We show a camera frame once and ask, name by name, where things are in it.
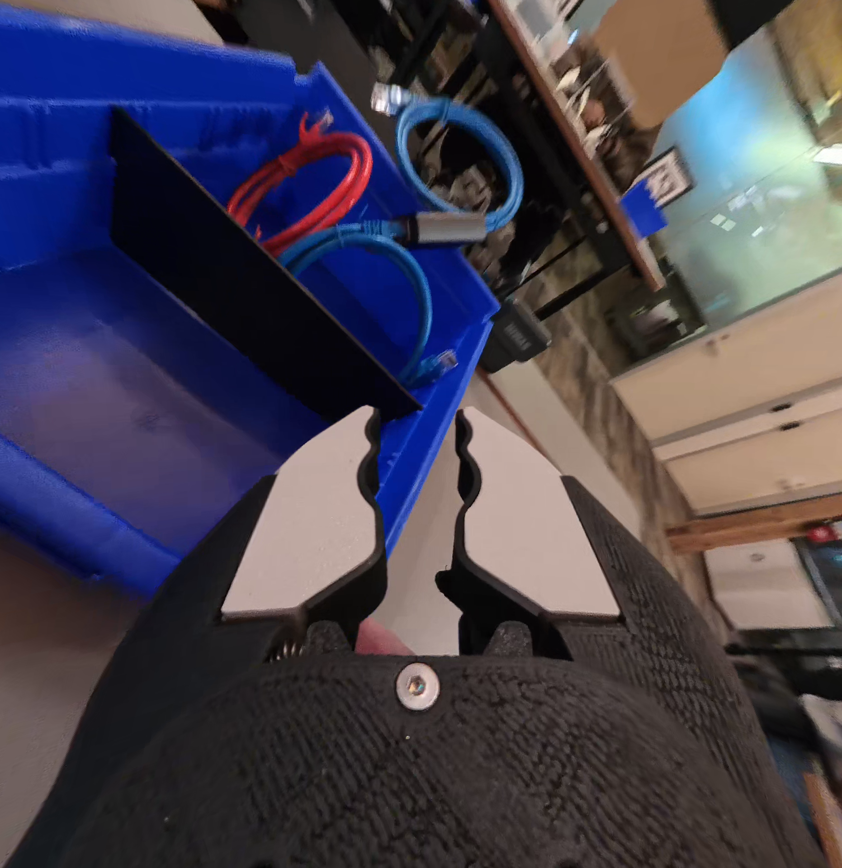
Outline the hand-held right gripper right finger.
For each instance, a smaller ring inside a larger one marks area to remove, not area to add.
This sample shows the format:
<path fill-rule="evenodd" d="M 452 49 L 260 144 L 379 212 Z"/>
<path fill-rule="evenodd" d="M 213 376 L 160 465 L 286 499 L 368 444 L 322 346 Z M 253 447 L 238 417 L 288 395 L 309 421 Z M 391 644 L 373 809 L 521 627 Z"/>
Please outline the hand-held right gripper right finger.
<path fill-rule="evenodd" d="M 456 417 L 459 495 L 451 563 L 438 590 L 461 635 L 506 622 L 532 635 L 622 626 L 601 557 L 556 466 L 480 410 Z"/>

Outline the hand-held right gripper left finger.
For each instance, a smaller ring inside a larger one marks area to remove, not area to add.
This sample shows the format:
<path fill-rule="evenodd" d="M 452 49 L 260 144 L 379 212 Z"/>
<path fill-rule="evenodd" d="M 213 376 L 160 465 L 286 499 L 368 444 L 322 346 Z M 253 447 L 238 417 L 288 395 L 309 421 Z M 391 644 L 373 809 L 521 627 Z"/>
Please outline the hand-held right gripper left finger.
<path fill-rule="evenodd" d="M 362 406 L 279 469 L 221 605 L 227 622 L 286 619 L 347 635 L 383 601 L 379 411 Z"/>

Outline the blue divided bin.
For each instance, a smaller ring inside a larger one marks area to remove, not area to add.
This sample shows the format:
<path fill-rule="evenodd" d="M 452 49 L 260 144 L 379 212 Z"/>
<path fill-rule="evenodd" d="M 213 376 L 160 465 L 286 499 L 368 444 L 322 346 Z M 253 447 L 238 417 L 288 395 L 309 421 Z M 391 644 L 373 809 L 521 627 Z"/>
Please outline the blue divided bin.
<path fill-rule="evenodd" d="M 301 118 L 364 136 L 350 222 L 418 209 L 382 142 L 317 64 L 0 5 L 0 525 L 84 579 L 145 596 L 231 506 L 329 423 L 284 392 L 111 241 L 111 108 L 224 207 Z M 459 250 L 414 254 L 426 352 L 456 367 L 383 420 L 378 504 L 395 546 L 497 308 Z M 342 248 L 298 280 L 392 375 L 418 305 L 382 256 Z"/>

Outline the black network switch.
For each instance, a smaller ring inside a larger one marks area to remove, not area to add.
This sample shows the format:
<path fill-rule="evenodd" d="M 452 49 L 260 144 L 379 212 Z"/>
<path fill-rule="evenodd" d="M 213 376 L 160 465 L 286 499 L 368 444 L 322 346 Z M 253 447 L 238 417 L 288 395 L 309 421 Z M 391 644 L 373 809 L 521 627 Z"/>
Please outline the black network switch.
<path fill-rule="evenodd" d="M 408 245 L 464 246 L 483 242 L 488 233 L 485 216 L 479 212 L 415 212 L 405 218 Z"/>

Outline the person's right hand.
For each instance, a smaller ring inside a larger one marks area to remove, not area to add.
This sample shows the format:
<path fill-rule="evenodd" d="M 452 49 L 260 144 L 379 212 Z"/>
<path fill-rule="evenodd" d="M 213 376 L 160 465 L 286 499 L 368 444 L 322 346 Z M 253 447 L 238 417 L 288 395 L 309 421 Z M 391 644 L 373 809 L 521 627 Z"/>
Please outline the person's right hand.
<path fill-rule="evenodd" d="M 394 632 L 372 617 L 360 624 L 354 651 L 360 656 L 415 657 L 415 652 Z"/>

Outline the small black device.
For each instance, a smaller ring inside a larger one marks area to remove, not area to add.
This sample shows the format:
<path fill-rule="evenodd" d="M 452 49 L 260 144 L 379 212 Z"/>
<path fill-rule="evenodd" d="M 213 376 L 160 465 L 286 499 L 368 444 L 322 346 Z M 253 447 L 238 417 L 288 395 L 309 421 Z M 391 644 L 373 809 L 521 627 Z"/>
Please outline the small black device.
<path fill-rule="evenodd" d="M 550 331 L 520 299 L 504 299 L 492 323 L 479 360 L 479 366 L 488 374 L 512 363 L 526 363 L 545 352 L 552 342 Z"/>

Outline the white cabinet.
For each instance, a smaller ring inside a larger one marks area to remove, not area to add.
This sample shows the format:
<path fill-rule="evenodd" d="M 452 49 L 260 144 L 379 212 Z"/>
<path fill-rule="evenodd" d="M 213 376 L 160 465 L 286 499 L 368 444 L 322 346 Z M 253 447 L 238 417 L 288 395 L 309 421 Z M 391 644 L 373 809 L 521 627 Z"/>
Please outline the white cabinet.
<path fill-rule="evenodd" d="M 842 271 L 612 385 L 697 516 L 842 493 Z"/>

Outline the black bin divider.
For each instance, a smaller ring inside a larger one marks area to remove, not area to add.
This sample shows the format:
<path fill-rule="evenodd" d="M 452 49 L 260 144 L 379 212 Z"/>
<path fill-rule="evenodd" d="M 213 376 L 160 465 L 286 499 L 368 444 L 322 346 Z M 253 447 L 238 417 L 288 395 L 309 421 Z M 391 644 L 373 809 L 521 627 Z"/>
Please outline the black bin divider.
<path fill-rule="evenodd" d="M 112 243 L 319 418 L 422 404 L 128 112 L 111 108 Z"/>

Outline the small blue bin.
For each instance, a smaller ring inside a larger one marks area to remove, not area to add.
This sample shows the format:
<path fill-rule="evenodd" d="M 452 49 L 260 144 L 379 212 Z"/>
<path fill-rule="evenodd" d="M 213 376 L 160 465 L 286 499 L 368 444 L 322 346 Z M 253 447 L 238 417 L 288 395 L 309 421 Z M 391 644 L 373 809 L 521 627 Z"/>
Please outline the small blue bin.
<path fill-rule="evenodd" d="M 668 226 L 666 215 L 657 205 L 646 179 L 639 179 L 622 195 L 620 206 L 639 240 L 645 240 Z"/>

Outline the black white marker sign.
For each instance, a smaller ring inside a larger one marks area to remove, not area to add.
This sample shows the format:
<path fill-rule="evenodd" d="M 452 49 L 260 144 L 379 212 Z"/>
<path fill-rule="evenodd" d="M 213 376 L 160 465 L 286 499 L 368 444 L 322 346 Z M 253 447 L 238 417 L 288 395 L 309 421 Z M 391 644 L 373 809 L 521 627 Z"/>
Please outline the black white marker sign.
<path fill-rule="evenodd" d="M 655 206 L 663 209 L 691 192 L 695 179 L 675 145 L 654 157 L 637 176 L 635 184 L 644 184 Z"/>

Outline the brown table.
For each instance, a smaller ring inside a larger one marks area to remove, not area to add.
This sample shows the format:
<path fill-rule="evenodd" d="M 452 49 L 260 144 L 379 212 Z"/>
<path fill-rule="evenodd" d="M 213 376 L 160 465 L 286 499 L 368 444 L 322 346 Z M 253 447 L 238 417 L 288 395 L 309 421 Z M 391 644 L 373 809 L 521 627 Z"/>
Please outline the brown table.
<path fill-rule="evenodd" d="M 661 290 L 666 282 L 650 245 L 637 233 L 601 161 L 589 154 L 582 140 L 580 117 L 568 106 L 567 98 L 557 91 L 554 72 L 542 52 L 535 48 L 530 32 L 516 13 L 516 4 L 491 1 L 489 5 L 496 29 L 519 59 L 551 120 L 557 124 L 561 138 L 604 214 L 606 232 L 602 233 L 597 225 L 591 225 L 589 231 L 592 241 L 601 242 L 600 260 L 609 271 L 630 263 L 649 288 Z"/>

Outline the wooden poster board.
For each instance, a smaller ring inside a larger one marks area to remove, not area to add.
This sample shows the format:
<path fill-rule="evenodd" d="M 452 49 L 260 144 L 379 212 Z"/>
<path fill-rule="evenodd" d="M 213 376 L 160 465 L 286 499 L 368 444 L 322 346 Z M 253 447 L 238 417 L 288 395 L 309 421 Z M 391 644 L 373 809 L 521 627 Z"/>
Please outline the wooden poster board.
<path fill-rule="evenodd" d="M 660 127 L 709 83 L 729 54 L 705 1 L 618 1 L 590 41 L 625 87 L 632 123 Z"/>

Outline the wooden post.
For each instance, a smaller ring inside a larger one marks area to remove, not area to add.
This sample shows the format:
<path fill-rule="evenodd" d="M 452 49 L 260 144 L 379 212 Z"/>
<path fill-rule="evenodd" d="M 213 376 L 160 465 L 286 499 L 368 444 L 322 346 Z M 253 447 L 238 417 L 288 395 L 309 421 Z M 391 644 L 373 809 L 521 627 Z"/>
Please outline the wooden post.
<path fill-rule="evenodd" d="M 715 548 L 805 537 L 812 528 L 839 520 L 842 520 L 842 493 L 696 518 L 667 528 L 666 537 L 677 554 L 694 554 Z"/>

